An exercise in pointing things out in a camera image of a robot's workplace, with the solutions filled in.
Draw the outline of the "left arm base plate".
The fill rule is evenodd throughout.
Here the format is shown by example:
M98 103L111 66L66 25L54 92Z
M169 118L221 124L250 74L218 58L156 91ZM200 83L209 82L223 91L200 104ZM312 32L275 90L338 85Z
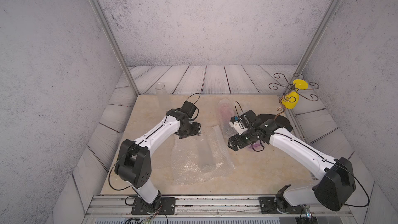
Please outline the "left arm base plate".
M153 203L146 203L141 198L135 198L132 205L132 215L152 215L156 212L166 215L174 215L176 198L161 197L155 199Z

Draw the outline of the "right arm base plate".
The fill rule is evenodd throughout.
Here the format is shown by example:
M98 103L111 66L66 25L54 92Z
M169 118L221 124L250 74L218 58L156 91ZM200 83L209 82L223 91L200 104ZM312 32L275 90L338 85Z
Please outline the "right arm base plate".
M292 206L285 199L278 197L260 197L259 198L261 214L293 214L302 213L302 207Z

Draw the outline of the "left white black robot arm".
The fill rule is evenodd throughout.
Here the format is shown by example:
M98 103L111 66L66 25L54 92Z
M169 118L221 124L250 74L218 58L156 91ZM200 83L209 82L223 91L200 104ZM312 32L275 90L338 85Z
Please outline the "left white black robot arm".
M151 212L160 208L162 197L150 179L151 156L173 134L179 139L201 135L201 124L195 121L198 115L199 109L195 106L171 109L146 134L133 141L126 139L120 146L114 172L130 184L142 204Z

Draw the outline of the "pink bubble vase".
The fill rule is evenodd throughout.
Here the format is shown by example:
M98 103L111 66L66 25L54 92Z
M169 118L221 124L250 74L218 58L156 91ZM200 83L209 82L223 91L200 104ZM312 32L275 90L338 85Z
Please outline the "pink bubble vase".
M222 99L217 105L217 118L224 138L229 139L236 134L235 129L230 126L230 120L234 117L232 103L228 99Z

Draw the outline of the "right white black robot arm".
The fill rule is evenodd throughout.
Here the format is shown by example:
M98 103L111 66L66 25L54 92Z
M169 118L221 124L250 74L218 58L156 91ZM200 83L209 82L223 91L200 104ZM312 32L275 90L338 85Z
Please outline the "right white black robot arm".
M291 132L290 121L284 116L256 115L249 110L230 119L229 125L237 132L229 138L228 147L238 151L256 142L272 145L307 168L319 180L315 185L285 185L276 194L274 204L278 212L289 213L298 205L321 204L331 211L340 211L356 189L353 167L344 157L335 159Z

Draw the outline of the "clear bubble vase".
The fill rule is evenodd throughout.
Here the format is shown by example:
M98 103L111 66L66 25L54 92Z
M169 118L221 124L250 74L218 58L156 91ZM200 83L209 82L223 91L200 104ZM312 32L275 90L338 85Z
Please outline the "clear bubble vase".
M206 138L201 137L197 141L198 145L198 163L203 173L211 172L216 168L214 157L210 145Z

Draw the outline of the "clear glass vase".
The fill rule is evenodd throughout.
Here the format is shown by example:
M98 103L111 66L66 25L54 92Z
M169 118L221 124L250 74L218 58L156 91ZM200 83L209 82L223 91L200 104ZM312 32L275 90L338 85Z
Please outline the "clear glass vase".
M162 110L168 111L171 109L171 101L167 93L164 83L157 83L155 85L155 91L158 98L159 106Z

